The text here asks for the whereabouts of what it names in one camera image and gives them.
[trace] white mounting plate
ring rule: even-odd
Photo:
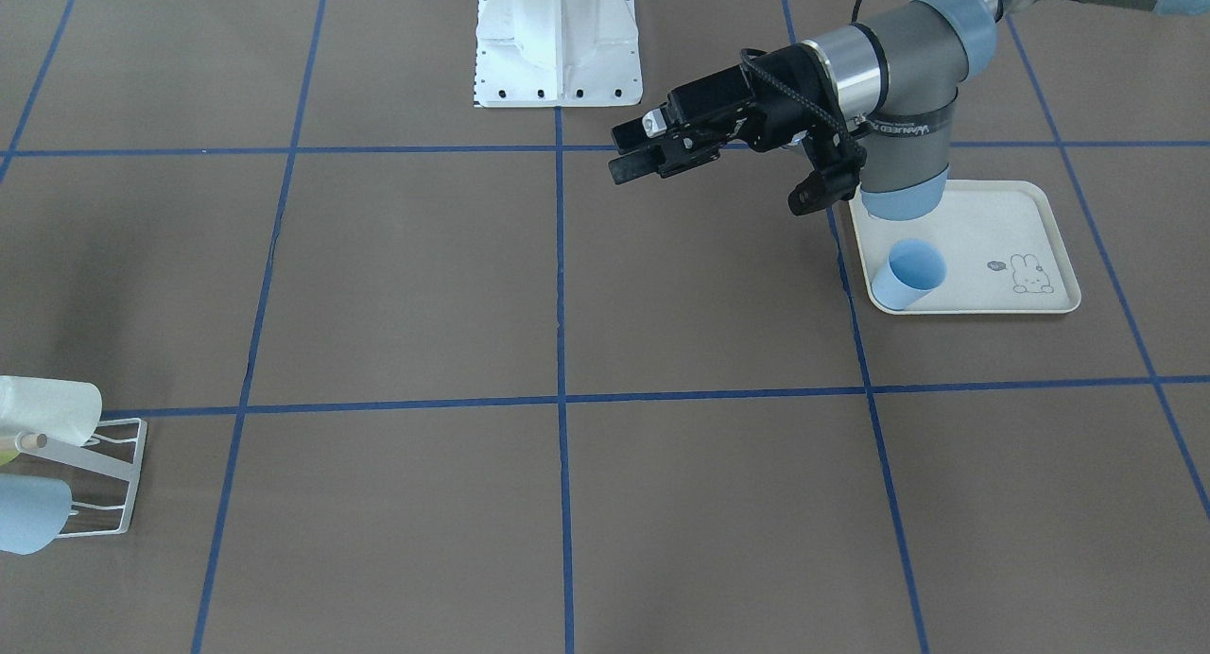
[[[535,0],[478,0],[474,105],[639,103],[643,71],[634,0],[595,0],[595,8],[580,8],[584,2],[592,4],[538,0],[544,7],[537,10]]]
[[[1081,291],[1047,194],[1028,182],[950,179],[941,202],[920,219],[869,214],[860,193],[848,203],[865,288],[887,314],[1067,314]],[[945,258],[945,281],[901,311],[870,288],[891,246],[928,241]]]

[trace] blue cup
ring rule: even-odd
[[[870,289],[887,309],[901,311],[945,281],[945,258],[922,240],[901,240],[874,275]]]

